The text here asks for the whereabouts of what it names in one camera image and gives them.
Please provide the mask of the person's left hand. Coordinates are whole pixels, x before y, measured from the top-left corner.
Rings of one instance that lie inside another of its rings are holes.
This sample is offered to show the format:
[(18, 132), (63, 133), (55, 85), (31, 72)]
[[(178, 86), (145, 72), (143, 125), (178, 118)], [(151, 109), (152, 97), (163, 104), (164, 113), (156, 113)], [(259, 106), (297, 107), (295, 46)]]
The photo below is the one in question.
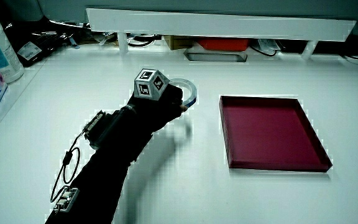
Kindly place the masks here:
[(170, 84), (162, 72), (143, 68), (134, 80), (134, 92), (127, 104), (143, 127), (156, 132), (187, 110), (182, 98), (183, 90)]

